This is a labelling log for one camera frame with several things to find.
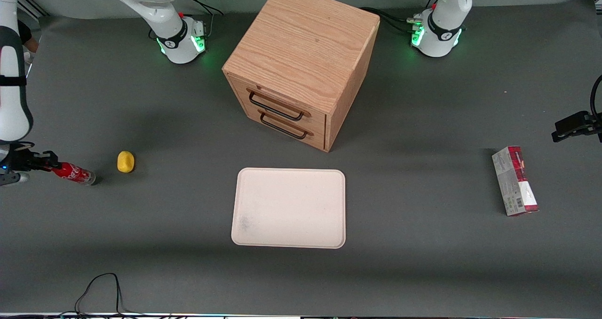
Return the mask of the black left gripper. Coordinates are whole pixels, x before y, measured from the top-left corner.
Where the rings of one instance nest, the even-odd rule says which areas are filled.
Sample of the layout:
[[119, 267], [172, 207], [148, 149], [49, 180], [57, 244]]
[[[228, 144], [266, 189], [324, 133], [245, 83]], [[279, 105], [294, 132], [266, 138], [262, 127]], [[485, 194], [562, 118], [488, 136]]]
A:
[[579, 111], [555, 123], [555, 131], [551, 133], [553, 143], [559, 143], [570, 137], [596, 135], [602, 143], [602, 114], [591, 114]]

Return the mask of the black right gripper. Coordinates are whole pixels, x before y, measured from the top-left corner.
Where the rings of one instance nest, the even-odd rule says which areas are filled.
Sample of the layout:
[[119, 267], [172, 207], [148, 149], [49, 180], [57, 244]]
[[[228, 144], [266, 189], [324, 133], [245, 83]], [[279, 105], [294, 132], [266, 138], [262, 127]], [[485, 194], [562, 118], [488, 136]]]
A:
[[52, 151], [31, 152], [34, 143], [2, 143], [0, 146], [0, 173], [28, 172], [39, 170], [52, 172], [60, 161]]

